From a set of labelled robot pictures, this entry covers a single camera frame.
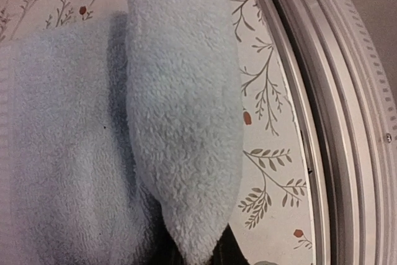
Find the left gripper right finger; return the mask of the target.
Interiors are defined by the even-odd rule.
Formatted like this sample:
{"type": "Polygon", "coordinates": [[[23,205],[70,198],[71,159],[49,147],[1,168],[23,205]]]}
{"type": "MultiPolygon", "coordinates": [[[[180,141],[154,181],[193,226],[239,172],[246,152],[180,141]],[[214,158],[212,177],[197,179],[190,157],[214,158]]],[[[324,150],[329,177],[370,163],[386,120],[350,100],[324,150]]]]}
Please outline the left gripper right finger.
{"type": "Polygon", "coordinates": [[[234,237],[229,225],[224,230],[218,241],[213,256],[209,262],[211,265],[249,265],[234,237]]]}

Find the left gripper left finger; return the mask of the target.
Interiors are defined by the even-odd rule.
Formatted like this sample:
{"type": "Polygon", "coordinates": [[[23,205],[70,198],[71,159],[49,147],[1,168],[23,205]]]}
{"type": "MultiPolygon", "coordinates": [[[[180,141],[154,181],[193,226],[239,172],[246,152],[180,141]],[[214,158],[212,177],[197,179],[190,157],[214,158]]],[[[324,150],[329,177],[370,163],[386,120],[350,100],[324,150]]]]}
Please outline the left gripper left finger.
{"type": "Polygon", "coordinates": [[[184,265],[185,261],[180,254],[174,240],[170,236],[164,219],[161,218],[158,225],[158,233],[155,241],[155,251],[151,255],[149,265],[184,265]]]}

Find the light blue towel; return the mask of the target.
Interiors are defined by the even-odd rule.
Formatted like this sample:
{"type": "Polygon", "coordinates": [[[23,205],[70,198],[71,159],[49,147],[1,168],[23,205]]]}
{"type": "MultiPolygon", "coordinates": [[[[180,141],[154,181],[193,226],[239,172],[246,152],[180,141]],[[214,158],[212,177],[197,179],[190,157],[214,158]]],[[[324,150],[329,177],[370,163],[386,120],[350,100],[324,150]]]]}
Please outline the light blue towel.
{"type": "Polygon", "coordinates": [[[1,47],[1,263],[209,262],[241,182],[228,0],[125,12],[1,47]]]}

